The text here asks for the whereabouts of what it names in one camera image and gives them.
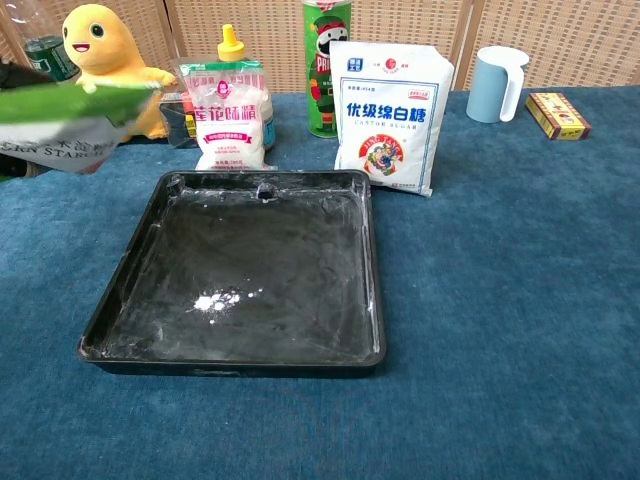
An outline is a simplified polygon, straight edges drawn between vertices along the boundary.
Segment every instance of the yellow plush toy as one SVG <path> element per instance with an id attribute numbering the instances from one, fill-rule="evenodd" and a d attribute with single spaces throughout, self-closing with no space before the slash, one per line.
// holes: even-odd
<path id="1" fill-rule="evenodd" d="M 171 85 L 176 78 L 159 68 L 147 67 L 127 26 L 109 8 L 102 5 L 82 5 L 73 10 L 62 26 L 64 49 L 82 75 L 81 85 L 144 85 L 157 82 Z M 158 109 L 156 95 L 122 139 L 133 135 L 164 138 L 167 131 Z"/>

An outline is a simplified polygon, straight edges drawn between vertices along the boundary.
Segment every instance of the mug handle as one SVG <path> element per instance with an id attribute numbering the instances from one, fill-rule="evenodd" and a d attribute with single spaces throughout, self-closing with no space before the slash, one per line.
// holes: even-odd
<path id="1" fill-rule="evenodd" d="M 524 71 L 517 65 L 505 66 L 504 69 L 507 71 L 507 89 L 502 100 L 500 120 L 509 122 L 516 114 L 518 100 L 520 100 L 520 93 L 524 85 Z"/>

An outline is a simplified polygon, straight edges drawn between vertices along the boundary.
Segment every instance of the light blue mug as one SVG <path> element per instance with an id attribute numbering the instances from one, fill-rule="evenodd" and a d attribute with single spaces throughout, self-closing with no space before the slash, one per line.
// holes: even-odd
<path id="1" fill-rule="evenodd" d="M 467 115 L 484 123 L 512 120 L 527 63 L 529 55 L 515 48 L 495 45 L 478 50 Z"/>

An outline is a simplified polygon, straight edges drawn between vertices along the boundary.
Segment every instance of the tray rim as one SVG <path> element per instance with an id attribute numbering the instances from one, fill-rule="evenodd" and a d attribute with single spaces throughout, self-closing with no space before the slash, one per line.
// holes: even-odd
<path id="1" fill-rule="evenodd" d="M 368 235 L 367 240 L 369 242 L 369 250 L 371 252 L 371 276 L 373 280 L 373 293 L 375 295 L 374 303 L 375 303 L 375 316 L 373 318 L 375 327 L 377 328 L 378 333 L 378 351 L 374 352 L 372 355 L 367 357 L 364 360 L 359 361 L 350 361 L 343 362 L 340 364 L 333 363 L 311 363 L 311 362 L 289 362 L 289 363 L 275 363 L 275 362 L 265 362 L 265 361 L 230 361 L 230 360 L 132 360 L 127 358 L 108 358 L 108 359 L 100 359 L 92 357 L 89 353 L 86 346 L 86 339 L 91 334 L 93 329 L 95 328 L 99 317 L 102 313 L 105 304 L 111 295 L 111 292 L 116 286 L 116 283 L 120 276 L 122 275 L 122 271 L 124 270 L 127 261 L 129 260 L 129 255 L 132 252 L 132 247 L 135 244 L 136 240 L 139 238 L 139 235 L 142 233 L 143 226 L 146 223 L 148 217 L 152 214 L 152 206 L 155 198 L 160 193 L 162 188 L 165 188 L 166 181 L 173 177 L 174 175 L 184 175 L 184 176 L 234 176 L 234 175 L 276 175 L 276 176 L 288 176 L 288 175 L 301 175 L 301 174 L 351 174 L 354 177 L 359 177 L 363 181 L 363 185 L 365 188 L 365 199 L 364 206 L 367 215 L 368 221 Z M 237 370 L 238 372 L 242 370 L 251 370 L 251 369 L 259 369 L 264 370 L 265 372 L 277 372 L 278 370 L 291 370 L 291 369 L 300 369 L 300 370 L 321 370 L 326 372 L 342 372 L 345 370 L 352 370 L 354 372 L 363 371 L 363 370 L 373 370 L 378 365 L 380 365 L 387 355 L 387 340 L 386 340 L 386 331 L 385 331 L 385 322 L 382 315 L 382 302 L 380 298 L 380 276 L 378 272 L 378 257 L 376 250 L 376 241 L 375 241 L 375 232 L 374 232 L 374 224 L 373 224 L 373 206 L 372 206 L 372 192 L 371 192 L 371 182 L 369 180 L 369 176 L 362 172 L 361 170 L 353 170 L 353 169 L 345 169 L 345 170 L 283 170 L 283 171 L 258 171 L 258 170 L 238 170 L 238 171 L 225 171 L 225 172 L 215 172 L 215 171 L 198 171 L 198 170 L 172 170 L 166 172 L 160 176 L 158 179 L 156 186 L 151 193 L 149 200 L 145 206 L 145 209 L 140 216 L 138 224 L 131 234 L 131 238 L 127 242 L 127 246 L 125 248 L 125 253 L 120 257 L 118 261 L 118 265 L 113 271 L 111 278 L 107 286 L 105 287 L 100 300 L 98 301 L 91 318 L 86 325 L 82 336 L 80 337 L 77 347 L 76 354 L 79 356 L 80 360 L 85 363 L 94 364 L 98 367 L 103 368 L 104 370 L 111 371 L 115 373 L 115 370 L 124 370 L 127 367 L 134 367 L 136 369 L 143 369 L 144 367 L 159 367 L 159 366 L 167 366 L 171 368 L 178 369 L 193 369 L 199 370 L 199 368 L 203 369 L 203 372 L 200 373 L 192 373 L 191 375 L 215 375 L 216 372 L 220 375 L 228 374 L 230 369 Z"/>

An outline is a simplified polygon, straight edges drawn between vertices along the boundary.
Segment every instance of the yellow box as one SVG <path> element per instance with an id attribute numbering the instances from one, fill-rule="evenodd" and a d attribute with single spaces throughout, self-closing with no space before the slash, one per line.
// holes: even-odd
<path id="1" fill-rule="evenodd" d="M 530 93 L 525 105 L 552 140 L 583 140 L 591 131 L 591 125 L 561 93 Z"/>

